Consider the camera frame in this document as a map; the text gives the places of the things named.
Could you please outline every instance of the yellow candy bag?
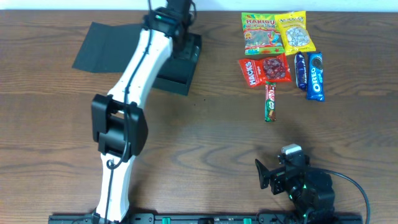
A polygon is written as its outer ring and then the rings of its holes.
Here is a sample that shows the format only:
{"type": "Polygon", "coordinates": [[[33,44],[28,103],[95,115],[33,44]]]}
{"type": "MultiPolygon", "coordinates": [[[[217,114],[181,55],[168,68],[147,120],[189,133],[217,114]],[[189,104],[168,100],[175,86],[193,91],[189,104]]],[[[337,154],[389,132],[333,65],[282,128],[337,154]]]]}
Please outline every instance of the yellow candy bag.
{"type": "Polygon", "coordinates": [[[282,36],[286,55],[316,51],[305,28],[305,11],[275,15],[275,21],[282,36]]]}

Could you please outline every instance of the red and green wrapper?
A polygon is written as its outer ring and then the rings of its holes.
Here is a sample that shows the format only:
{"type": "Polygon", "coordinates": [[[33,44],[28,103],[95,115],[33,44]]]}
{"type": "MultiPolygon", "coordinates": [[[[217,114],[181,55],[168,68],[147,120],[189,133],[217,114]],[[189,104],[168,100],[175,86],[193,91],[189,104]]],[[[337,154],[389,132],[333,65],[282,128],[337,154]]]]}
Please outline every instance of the red and green wrapper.
{"type": "Polygon", "coordinates": [[[266,82],[266,122],[276,121],[275,87],[276,83],[266,82]]]}

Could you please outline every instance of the red candy bag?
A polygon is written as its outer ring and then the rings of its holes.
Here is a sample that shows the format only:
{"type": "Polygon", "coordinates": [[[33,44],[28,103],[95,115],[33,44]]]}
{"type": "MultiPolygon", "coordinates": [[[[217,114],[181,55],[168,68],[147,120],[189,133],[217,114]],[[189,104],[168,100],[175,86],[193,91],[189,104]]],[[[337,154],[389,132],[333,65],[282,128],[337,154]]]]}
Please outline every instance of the red candy bag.
{"type": "Polygon", "coordinates": [[[292,81],[285,54],[261,60],[241,59],[239,64],[242,68],[243,76],[250,87],[263,85],[266,81],[292,81]]]}
{"type": "Polygon", "coordinates": [[[243,76],[250,87],[263,85],[266,83],[266,75],[264,74],[261,64],[257,60],[241,59],[239,65],[242,68],[243,76]]]}

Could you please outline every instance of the light blue wall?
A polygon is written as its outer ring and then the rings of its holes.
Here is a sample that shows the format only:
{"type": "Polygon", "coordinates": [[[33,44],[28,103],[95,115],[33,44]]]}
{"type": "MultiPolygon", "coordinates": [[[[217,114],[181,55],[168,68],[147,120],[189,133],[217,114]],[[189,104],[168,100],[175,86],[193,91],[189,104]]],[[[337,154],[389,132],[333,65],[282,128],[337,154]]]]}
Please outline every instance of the light blue wall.
{"type": "MultiPolygon", "coordinates": [[[[398,0],[194,0],[206,11],[398,12],[398,0]]],[[[153,7],[166,0],[152,0],[153,7]]],[[[147,9],[146,0],[0,0],[0,9],[147,9]]]]}

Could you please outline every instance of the blue snack bar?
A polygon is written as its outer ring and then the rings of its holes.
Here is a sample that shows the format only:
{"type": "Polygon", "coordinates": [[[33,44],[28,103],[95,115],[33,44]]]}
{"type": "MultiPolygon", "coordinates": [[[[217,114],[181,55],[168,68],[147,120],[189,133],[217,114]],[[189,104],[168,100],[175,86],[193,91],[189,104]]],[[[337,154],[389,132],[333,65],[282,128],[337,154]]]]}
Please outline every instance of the blue snack bar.
{"type": "Polygon", "coordinates": [[[322,53],[307,53],[309,73],[307,100],[324,101],[322,53]]]}
{"type": "Polygon", "coordinates": [[[307,88],[307,68],[305,67],[305,58],[303,53],[299,52],[294,57],[294,67],[296,69],[296,85],[301,90],[307,88]]]}

